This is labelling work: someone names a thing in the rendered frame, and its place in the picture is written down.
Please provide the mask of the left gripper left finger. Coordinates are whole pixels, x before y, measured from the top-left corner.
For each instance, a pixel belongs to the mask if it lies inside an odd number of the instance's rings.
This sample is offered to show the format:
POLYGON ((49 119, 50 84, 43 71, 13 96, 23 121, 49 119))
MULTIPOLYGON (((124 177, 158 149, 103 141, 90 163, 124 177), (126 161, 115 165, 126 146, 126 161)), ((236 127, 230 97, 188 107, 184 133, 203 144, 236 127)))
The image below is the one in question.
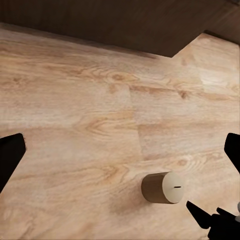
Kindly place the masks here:
POLYGON ((0 138, 0 193, 26 153, 22 133, 0 138))

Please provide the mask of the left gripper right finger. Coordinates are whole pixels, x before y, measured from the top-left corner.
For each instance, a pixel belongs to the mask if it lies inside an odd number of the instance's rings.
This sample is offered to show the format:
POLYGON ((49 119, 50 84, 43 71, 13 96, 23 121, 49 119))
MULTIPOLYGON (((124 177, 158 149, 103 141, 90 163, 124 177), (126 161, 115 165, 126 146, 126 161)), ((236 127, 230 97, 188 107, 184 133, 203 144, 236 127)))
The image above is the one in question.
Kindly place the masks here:
POLYGON ((227 135, 224 151, 240 173, 240 135, 229 133, 227 135))

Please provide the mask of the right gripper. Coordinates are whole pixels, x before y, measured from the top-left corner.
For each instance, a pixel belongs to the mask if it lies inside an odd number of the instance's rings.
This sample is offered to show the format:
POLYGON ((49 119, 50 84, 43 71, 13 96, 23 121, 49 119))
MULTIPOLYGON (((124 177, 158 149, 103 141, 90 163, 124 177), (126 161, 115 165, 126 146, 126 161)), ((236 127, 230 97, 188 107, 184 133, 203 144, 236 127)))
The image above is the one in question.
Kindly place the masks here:
POLYGON ((240 240, 240 222, 233 214, 217 208, 219 214, 210 215, 189 201, 186 206, 202 229, 210 228, 209 240, 240 240))

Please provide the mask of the pillar candle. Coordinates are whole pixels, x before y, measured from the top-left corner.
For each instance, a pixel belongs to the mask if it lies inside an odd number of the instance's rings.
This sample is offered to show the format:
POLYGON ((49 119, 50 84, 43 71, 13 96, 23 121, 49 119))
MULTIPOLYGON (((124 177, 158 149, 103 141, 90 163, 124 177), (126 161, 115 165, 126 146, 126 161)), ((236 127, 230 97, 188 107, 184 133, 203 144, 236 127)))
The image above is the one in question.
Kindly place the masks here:
POLYGON ((141 182, 141 191, 144 198, 151 203, 177 204, 184 197, 184 182, 173 171, 151 173, 141 182))

